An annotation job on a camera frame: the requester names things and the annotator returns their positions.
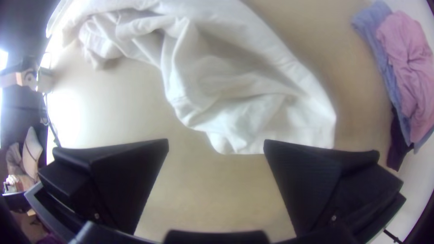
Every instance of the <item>window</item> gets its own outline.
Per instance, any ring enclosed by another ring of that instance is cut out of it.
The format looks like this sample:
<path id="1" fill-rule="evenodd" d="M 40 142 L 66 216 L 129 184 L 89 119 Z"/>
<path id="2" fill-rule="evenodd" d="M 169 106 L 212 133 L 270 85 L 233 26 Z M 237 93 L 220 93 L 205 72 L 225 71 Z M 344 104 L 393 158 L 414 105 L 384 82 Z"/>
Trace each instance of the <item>window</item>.
<path id="1" fill-rule="evenodd" d="M 8 53 L 0 49 L 0 70 L 3 70 L 6 68 L 6 65 L 8 64 Z M 1 107 L 2 107 L 2 94 L 3 89 L 0 88 L 0 115 L 1 115 Z"/>

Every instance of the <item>white bedsheet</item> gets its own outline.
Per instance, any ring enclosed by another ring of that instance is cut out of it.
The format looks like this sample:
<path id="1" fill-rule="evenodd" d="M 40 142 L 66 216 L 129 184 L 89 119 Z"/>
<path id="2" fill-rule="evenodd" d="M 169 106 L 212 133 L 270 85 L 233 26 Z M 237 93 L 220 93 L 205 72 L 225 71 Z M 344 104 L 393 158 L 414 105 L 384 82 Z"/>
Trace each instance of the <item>white bedsheet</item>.
<path id="1" fill-rule="evenodd" d="M 240 1 L 75 0 L 69 11 L 64 45 L 79 39 L 95 68 L 122 56 L 157 66 L 178 119 L 219 153 L 260 154 L 264 139 L 333 147 L 320 83 Z"/>

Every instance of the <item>pillow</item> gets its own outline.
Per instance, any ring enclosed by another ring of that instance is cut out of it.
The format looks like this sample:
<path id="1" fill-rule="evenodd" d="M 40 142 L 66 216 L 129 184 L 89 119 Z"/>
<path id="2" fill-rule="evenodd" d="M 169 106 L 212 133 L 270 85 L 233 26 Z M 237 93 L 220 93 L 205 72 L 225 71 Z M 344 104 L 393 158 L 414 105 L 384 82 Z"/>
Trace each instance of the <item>pillow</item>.
<path id="1" fill-rule="evenodd" d="M 23 165 L 26 174 L 34 181 L 38 177 L 38 160 L 42 153 L 42 146 L 36 136 L 35 129 L 30 127 L 27 131 L 23 146 Z"/>

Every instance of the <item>pink clothing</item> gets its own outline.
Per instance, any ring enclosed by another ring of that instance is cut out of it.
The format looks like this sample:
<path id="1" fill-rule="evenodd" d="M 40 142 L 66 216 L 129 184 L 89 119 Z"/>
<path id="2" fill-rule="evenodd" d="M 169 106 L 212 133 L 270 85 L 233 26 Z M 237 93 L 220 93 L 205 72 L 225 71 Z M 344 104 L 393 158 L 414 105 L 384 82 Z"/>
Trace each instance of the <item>pink clothing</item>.
<path id="1" fill-rule="evenodd" d="M 434 60 L 419 22 L 401 11 L 377 30 L 401 92 L 402 113 L 410 118 L 410 140 L 420 141 L 434 125 Z"/>

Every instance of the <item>wall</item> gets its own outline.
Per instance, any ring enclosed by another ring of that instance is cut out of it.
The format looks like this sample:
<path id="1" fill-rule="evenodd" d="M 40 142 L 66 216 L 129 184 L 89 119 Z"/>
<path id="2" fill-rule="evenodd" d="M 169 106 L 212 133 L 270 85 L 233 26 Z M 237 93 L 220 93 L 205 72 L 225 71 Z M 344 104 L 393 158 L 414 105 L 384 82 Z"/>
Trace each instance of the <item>wall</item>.
<path id="1" fill-rule="evenodd" d="M 427 40 L 434 48 L 434 16 L 426 0 L 384 0 L 393 11 L 401 10 L 422 25 Z M 401 193 L 406 203 L 392 220 L 387 230 L 400 240 L 405 240 L 425 209 L 434 189 L 434 136 L 416 155 L 410 153 L 400 169 L 399 178 L 404 181 Z M 384 233 L 373 244 L 392 244 Z"/>

